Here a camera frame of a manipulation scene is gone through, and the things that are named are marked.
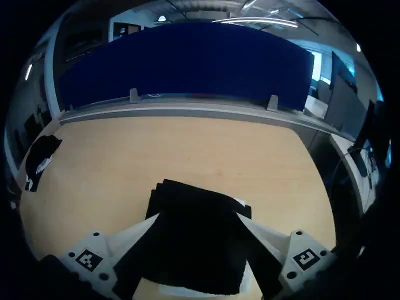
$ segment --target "cubicle wall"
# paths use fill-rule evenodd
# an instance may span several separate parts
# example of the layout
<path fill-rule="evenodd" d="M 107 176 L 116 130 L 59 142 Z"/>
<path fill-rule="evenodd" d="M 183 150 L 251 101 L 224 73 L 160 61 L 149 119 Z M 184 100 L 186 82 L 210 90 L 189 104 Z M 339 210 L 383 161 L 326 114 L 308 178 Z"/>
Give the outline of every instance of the cubicle wall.
<path fill-rule="evenodd" d="M 66 108 L 146 94 L 224 95 L 302 111 L 314 58 L 273 34 L 221 23 L 148 28 L 88 54 L 59 79 Z"/>

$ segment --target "office ceiling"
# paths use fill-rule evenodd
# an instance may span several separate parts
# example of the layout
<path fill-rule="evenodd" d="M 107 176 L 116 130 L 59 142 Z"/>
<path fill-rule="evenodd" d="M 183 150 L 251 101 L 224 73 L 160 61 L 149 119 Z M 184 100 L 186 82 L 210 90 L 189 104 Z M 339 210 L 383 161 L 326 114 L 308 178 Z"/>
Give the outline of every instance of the office ceiling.
<path fill-rule="evenodd" d="M 137 6 L 133 10 L 165 16 L 167 22 L 173 23 L 234 17 L 273 17 L 285 20 L 302 17 L 334 19 L 316 0 L 155 0 Z"/>

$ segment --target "black towel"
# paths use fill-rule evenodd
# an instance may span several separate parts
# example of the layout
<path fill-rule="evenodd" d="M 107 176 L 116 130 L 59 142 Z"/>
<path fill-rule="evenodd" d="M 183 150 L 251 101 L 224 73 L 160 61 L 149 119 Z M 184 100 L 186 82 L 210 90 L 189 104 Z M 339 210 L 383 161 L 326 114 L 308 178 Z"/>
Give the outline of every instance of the black towel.
<path fill-rule="evenodd" d="M 43 170 L 37 174 L 36 170 L 45 159 L 49 159 L 53 155 L 61 142 L 62 140 L 54 135 L 42 135 L 32 144 L 26 157 L 25 170 L 28 179 L 32 180 L 33 184 L 29 189 L 29 182 L 27 182 L 25 185 L 26 191 L 36 192 L 43 174 Z"/>
<path fill-rule="evenodd" d="M 153 246 L 146 253 L 151 259 L 143 277 L 202 293 L 238 294 L 246 251 L 235 230 L 236 212 L 251 218 L 251 207 L 166 179 L 151 192 L 146 218 L 160 212 L 164 217 L 153 225 Z"/>

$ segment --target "table surface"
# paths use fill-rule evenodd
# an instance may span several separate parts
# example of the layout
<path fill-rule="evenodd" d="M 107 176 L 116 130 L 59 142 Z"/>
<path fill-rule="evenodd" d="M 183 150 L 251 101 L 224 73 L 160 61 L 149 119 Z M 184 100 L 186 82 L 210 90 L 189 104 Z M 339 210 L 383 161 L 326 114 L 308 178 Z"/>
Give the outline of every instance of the table surface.
<path fill-rule="evenodd" d="M 354 162 L 352 156 L 347 154 L 349 152 L 349 147 L 353 146 L 354 143 L 336 134 L 330 135 L 330 141 L 333 147 L 336 149 L 337 153 L 339 154 L 341 160 L 344 163 L 344 166 L 349 173 L 351 184 L 354 187 L 355 196 L 357 197 L 358 209 L 360 211 L 360 214 L 362 215 L 367 211 L 367 209 L 375 200 L 375 186 L 377 185 L 379 180 L 378 170 L 372 170 L 367 150 L 361 150 L 360 155 L 365 162 L 368 173 L 371 176 L 372 188 L 370 188 L 368 176 L 361 176 L 359 168 Z"/>
<path fill-rule="evenodd" d="M 279 232 L 303 229 L 331 249 L 335 228 L 316 166 L 284 127 L 195 117 L 107 118 L 63 125 L 63 142 L 20 213 L 37 258 L 63 255 L 88 233 L 117 233 L 144 220 L 164 178 L 245 201 Z M 142 280 L 135 298 L 170 299 Z M 255 280 L 248 294 L 259 299 Z"/>

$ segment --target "fluorescent light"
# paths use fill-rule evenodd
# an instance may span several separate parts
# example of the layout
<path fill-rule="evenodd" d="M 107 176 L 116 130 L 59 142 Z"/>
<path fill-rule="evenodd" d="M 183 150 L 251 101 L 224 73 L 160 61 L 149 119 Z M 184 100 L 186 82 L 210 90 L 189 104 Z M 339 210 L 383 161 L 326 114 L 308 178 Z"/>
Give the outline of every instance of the fluorescent light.
<path fill-rule="evenodd" d="M 32 69 L 32 64 L 30 64 L 30 65 L 28 66 L 28 69 L 26 70 L 25 81 L 28 80 L 29 73 L 31 72 L 31 69 Z"/>
<path fill-rule="evenodd" d="M 231 23 L 269 23 L 269 24 L 280 24 L 289 27 L 297 28 L 298 25 L 295 21 L 288 21 L 284 19 L 278 19 L 273 17 L 233 17 L 229 19 L 221 19 L 212 21 L 213 23 L 224 23 L 224 24 L 231 24 Z"/>

